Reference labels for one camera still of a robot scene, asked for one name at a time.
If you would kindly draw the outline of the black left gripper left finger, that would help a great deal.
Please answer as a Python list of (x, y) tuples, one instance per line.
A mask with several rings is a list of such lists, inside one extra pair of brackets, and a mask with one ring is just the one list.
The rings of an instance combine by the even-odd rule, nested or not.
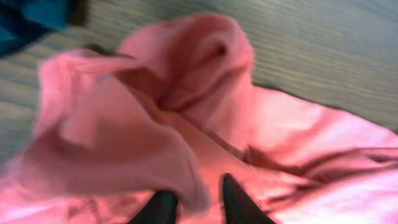
[(168, 190), (156, 191), (127, 224), (176, 224), (177, 196)]

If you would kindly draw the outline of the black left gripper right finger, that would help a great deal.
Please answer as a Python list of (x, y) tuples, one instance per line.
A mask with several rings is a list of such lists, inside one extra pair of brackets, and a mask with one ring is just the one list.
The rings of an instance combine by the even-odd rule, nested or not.
[(222, 199), (226, 224), (276, 224), (229, 173), (222, 176)]

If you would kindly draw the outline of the red t-shirt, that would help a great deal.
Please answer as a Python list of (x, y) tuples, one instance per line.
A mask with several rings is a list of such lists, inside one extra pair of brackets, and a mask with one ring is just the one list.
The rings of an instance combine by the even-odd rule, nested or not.
[(396, 223), (397, 134), (254, 86), (253, 61), (218, 14), (47, 60), (34, 137), (1, 168), (1, 222), (124, 223), (166, 189), (182, 223), (221, 223), (229, 172), (278, 223)]

